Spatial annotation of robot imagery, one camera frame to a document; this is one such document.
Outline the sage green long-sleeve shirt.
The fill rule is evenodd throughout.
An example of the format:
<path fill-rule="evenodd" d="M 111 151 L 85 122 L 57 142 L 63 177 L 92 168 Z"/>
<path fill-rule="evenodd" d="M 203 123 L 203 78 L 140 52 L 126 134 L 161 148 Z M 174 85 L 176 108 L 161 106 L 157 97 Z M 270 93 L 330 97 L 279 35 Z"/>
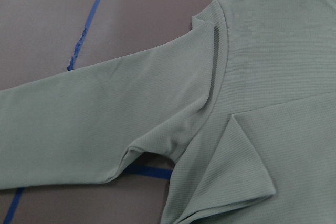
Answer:
<path fill-rule="evenodd" d="M 161 223 L 335 223 L 335 0 L 212 0 L 171 42 L 1 92 L 1 189 L 175 163 Z"/>

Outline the blue tape line lengthwise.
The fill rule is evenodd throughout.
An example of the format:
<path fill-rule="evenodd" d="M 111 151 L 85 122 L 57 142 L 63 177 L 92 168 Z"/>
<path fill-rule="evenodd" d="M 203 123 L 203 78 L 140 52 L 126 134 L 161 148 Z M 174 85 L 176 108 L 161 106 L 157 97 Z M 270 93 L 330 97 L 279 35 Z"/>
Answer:
<path fill-rule="evenodd" d="M 12 199 L 12 202 L 8 208 L 8 211 L 7 211 L 7 214 L 5 216 L 5 219 L 3 221 L 3 224 L 11 224 L 13 219 L 14 219 L 14 215 L 15 215 L 15 212 L 17 210 L 17 207 L 20 203 L 20 200 L 21 200 L 21 197 L 22 197 L 22 194 L 24 192 L 25 188 L 24 187 L 20 187 L 20 188 L 17 188 L 16 191 L 15 191 L 15 194 L 14 194 L 14 197 Z"/>

